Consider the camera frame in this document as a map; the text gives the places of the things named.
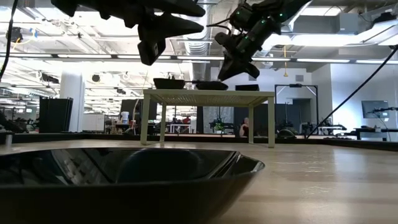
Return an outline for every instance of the monitor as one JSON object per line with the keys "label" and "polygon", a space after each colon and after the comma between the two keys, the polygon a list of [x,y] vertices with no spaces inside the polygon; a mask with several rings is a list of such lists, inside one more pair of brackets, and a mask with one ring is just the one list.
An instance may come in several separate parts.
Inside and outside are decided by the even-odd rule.
{"label": "monitor", "polygon": [[389,118],[388,111],[373,112],[375,109],[388,108],[388,101],[386,100],[366,100],[362,101],[363,118]]}

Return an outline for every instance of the light fixture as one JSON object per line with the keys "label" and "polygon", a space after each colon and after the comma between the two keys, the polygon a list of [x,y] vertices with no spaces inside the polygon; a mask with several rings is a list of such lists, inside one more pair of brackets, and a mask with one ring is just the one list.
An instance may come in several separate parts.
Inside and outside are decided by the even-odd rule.
{"label": "light fixture", "polygon": [[180,60],[224,60],[224,57],[217,56],[177,56]]}
{"label": "light fixture", "polygon": [[[381,63],[383,63],[383,60],[357,60],[355,61],[356,63],[367,63],[367,64],[376,64],[376,65],[380,65]],[[398,61],[388,61],[387,62],[388,65],[398,65]]]}
{"label": "light fixture", "polygon": [[139,55],[118,55],[120,59],[140,59]]}
{"label": "light fixture", "polygon": [[[118,55],[120,59],[141,59],[139,55]],[[159,60],[168,60],[171,59],[171,56],[159,56],[157,59]]]}
{"label": "light fixture", "polygon": [[58,54],[60,58],[112,58],[110,55],[100,55],[100,54]]}
{"label": "light fixture", "polygon": [[99,81],[101,81],[101,77],[100,77],[99,75],[93,75],[93,76],[91,77],[91,80],[92,80],[93,82],[99,82]]}
{"label": "light fixture", "polygon": [[347,59],[298,58],[298,62],[348,63]]}
{"label": "light fixture", "polygon": [[254,57],[253,62],[289,62],[290,58]]}
{"label": "light fixture", "polygon": [[263,49],[270,49],[275,45],[291,45],[292,39],[288,35],[271,34],[262,44]]}
{"label": "light fixture", "polygon": [[341,47],[355,42],[354,35],[303,34],[292,39],[292,45],[310,47]]}
{"label": "light fixture", "polygon": [[[0,57],[5,57],[5,53],[0,53]],[[10,57],[25,57],[25,58],[50,58],[50,54],[10,54]]]}

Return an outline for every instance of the wooden tabletop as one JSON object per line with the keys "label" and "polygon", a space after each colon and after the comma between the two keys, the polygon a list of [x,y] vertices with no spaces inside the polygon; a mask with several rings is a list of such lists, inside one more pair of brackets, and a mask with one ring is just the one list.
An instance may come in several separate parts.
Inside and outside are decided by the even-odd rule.
{"label": "wooden tabletop", "polygon": [[[15,144],[12,151],[140,147],[138,141]],[[237,150],[266,164],[253,185],[214,224],[398,223],[398,153],[321,145],[166,142],[147,147]]]}
{"label": "wooden tabletop", "polygon": [[258,106],[275,97],[271,91],[144,90],[158,103],[175,106]]}

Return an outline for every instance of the table leg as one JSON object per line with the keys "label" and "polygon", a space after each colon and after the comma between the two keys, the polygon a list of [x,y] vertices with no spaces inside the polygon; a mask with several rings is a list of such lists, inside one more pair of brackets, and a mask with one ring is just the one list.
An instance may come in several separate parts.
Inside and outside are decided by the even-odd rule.
{"label": "table leg", "polygon": [[254,107],[249,106],[249,143],[254,143]]}
{"label": "table leg", "polygon": [[144,107],[142,109],[142,121],[141,121],[141,144],[143,145],[147,144],[149,103],[150,103],[150,95],[144,95]]}
{"label": "table leg", "polygon": [[275,147],[275,103],[274,97],[268,97],[268,147]]}
{"label": "table leg", "polygon": [[166,103],[162,103],[162,121],[160,124],[160,141],[164,142],[164,134],[166,132]]}

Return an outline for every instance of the white table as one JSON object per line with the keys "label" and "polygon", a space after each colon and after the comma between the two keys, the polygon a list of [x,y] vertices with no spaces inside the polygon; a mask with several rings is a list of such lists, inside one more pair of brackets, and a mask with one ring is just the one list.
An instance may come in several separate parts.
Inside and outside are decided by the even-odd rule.
{"label": "white table", "polygon": [[325,135],[325,129],[333,129],[333,130],[343,130],[342,127],[318,127],[318,129],[320,130],[320,133],[318,133],[319,135]]}
{"label": "white table", "polygon": [[162,104],[160,141],[164,141],[166,106],[230,106],[249,108],[249,143],[254,141],[254,107],[268,101],[268,147],[275,146],[275,93],[269,91],[144,90],[141,144],[147,144],[150,100]]}
{"label": "white table", "polygon": [[174,133],[175,127],[188,127],[189,128],[189,133],[192,133],[192,125],[191,124],[170,124],[170,133]]}

